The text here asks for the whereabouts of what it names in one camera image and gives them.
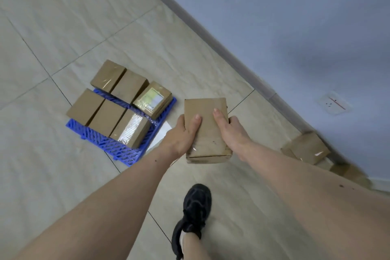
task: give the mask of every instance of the wall socket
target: wall socket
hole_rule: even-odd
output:
[[[320,99],[317,100],[317,103],[326,112],[332,115],[337,115],[352,110],[352,106],[334,91],[331,91],[326,95],[323,95]]]

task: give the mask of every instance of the foot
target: foot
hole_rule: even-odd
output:
[[[203,184],[195,184],[188,191],[183,203],[183,218],[176,224],[172,235],[172,249],[176,259],[183,258],[180,246],[181,232],[195,233],[198,238],[202,237],[201,230],[206,223],[211,211],[211,192]]]

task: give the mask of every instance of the blue plastic pallet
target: blue plastic pallet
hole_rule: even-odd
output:
[[[125,146],[124,144],[112,138],[103,136],[102,134],[96,132],[95,130],[83,126],[82,124],[78,123],[74,119],[69,120],[66,126],[70,128],[72,131],[74,131],[75,133],[79,134],[81,136],[81,139],[86,139],[90,141],[92,144],[96,145],[100,149],[103,149],[105,152],[112,155],[114,160],[119,160],[127,166],[131,166],[132,164],[135,164],[145,154],[146,149],[148,148],[150,142],[153,140],[154,136],[157,134],[160,127],[163,125],[163,122],[166,119],[169,111],[176,103],[176,98],[173,97],[173,100],[170,102],[168,107],[163,111],[163,113],[158,117],[158,119],[153,120],[148,115],[143,113],[141,110],[123,102],[122,100],[119,100],[118,98],[113,97],[112,95],[106,94],[97,89],[95,89],[94,92],[97,93],[98,95],[101,95],[107,100],[110,100],[124,108],[131,109],[135,113],[149,119],[152,125],[150,126],[150,129],[147,132],[144,140],[141,142],[140,147],[138,149],[130,149],[129,147]]]

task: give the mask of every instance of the person's left arm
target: person's left arm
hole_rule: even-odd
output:
[[[184,115],[161,144],[46,229],[15,259],[126,259],[157,186],[191,146],[201,117],[187,129]]]

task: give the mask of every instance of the hand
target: hand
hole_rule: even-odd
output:
[[[201,122],[202,117],[197,114],[186,129],[184,127],[184,114],[180,115],[176,126],[167,132],[160,146],[167,148],[172,153],[173,160],[180,158],[192,145]]]
[[[222,139],[227,146],[235,152],[238,157],[244,161],[245,147],[252,143],[248,133],[244,127],[240,124],[240,121],[236,116],[229,118],[229,123],[226,121],[225,116],[217,108],[214,109],[213,116],[217,125],[219,126],[222,134]]]

